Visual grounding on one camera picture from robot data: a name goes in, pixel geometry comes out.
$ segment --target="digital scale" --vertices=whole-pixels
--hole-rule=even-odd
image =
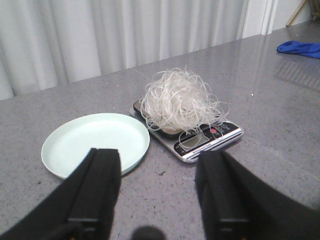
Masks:
[[[129,113],[147,127],[146,120],[141,116],[140,106],[139,102],[135,102]],[[149,132],[185,163],[194,163],[202,151],[223,148],[244,134],[244,130],[240,126],[229,120],[219,126],[202,125],[200,129],[203,132],[201,135],[183,133],[180,142],[178,140],[180,131],[149,130]]]

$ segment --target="gray countertop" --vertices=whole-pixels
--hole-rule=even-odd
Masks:
[[[226,150],[267,184],[316,207],[320,59],[277,53],[289,40],[320,42],[320,24],[303,23],[0,101],[0,233],[62,182],[41,161],[52,131],[84,115],[129,115],[153,74],[185,66],[230,103],[228,118],[244,128],[242,139]],[[170,240],[204,240],[195,167],[151,138],[141,163],[122,179],[110,239],[129,239],[136,227],[148,224]]]

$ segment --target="white curtain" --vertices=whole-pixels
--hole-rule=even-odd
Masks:
[[[0,0],[0,100],[240,39],[247,7],[248,0]]]

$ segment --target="white noodle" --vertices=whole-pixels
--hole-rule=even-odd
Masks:
[[[229,105],[218,101],[209,85],[193,72],[167,69],[156,73],[152,80],[145,87],[140,109],[148,129],[200,134],[200,125],[218,126],[226,120]],[[228,106],[227,112],[222,104]]]

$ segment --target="light green plate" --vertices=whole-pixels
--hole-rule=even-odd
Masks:
[[[71,120],[45,140],[41,150],[44,166],[59,178],[67,178],[91,148],[118,149],[122,175],[131,171],[149,147],[146,127],[133,117],[98,113]]]

